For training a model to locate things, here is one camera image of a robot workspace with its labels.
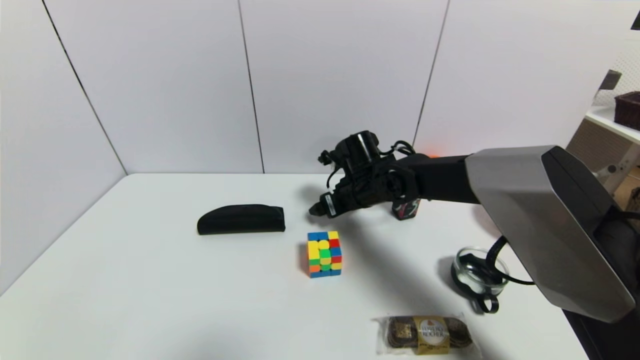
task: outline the plastic wrapper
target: plastic wrapper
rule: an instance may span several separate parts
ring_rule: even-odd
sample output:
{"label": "plastic wrapper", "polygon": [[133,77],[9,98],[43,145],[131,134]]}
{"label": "plastic wrapper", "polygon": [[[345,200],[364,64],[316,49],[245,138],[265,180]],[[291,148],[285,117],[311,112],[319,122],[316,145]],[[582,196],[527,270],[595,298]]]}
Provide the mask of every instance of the plastic wrapper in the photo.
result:
{"label": "plastic wrapper", "polygon": [[390,316],[377,320],[380,323],[378,354],[463,354],[465,358],[482,358],[462,314]]}

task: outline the table surface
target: table surface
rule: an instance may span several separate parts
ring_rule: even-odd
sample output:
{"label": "table surface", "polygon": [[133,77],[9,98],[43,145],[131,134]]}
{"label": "table surface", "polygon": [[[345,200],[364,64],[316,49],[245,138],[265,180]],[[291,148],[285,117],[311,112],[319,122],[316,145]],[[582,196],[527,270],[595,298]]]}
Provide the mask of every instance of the table surface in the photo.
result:
{"label": "table surface", "polygon": [[615,111],[616,108],[611,106],[592,106],[585,115],[585,119],[609,129],[627,140],[640,143],[640,131],[617,124],[613,121]]}
{"label": "table surface", "polygon": [[[0,356],[374,359],[375,318],[463,313],[485,359],[586,358],[562,311],[536,287],[508,284],[494,315],[476,314],[452,288],[453,255],[488,248],[499,235],[482,207],[423,201],[404,222],[390,204],[312,218],[307,209],[325,180],[126,177],[0,297]],[[204,213],[253,203],[282,206],[286,232],[197,234]],[[309,279],[301,269],[307,233],[329,230],[340,232],[342,275]],[[503,253],[523,276],[515,255]]]}

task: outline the black pouch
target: black pouch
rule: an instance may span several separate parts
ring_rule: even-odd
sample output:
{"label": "black pouch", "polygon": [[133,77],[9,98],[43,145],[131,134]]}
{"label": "black pouch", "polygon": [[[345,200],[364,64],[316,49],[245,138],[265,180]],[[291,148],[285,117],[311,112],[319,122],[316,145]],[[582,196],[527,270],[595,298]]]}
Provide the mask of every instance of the black pouch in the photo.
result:
{"label": "black pouch", "polygon": [[284,231],[284,210],[268,205],[229,205],[198,220],[198,234],[266,233]]}

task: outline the wicker basket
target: wicker basket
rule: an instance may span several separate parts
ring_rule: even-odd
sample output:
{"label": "wicker basket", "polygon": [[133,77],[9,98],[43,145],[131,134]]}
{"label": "wicker basket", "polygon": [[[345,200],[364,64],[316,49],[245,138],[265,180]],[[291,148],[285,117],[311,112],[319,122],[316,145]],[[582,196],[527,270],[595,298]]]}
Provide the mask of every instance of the wicker basket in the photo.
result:
{"label": "wicker basket", "polygon": [[614,121],[620,125],[640,130],[640,91],[616,96]]}

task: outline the rubik's cube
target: rubik's cube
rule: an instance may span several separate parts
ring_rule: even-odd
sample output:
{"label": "rubik's cube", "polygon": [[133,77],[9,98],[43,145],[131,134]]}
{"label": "rubik's cube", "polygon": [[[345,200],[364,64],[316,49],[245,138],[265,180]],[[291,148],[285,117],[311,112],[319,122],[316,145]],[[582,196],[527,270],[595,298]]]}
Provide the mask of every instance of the rubik's cube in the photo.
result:
{"label": "rubik's cube", "polygon": [[342,251],[337,231],[309,233],[307,252],[309,277],[336,276],[342,273]]}

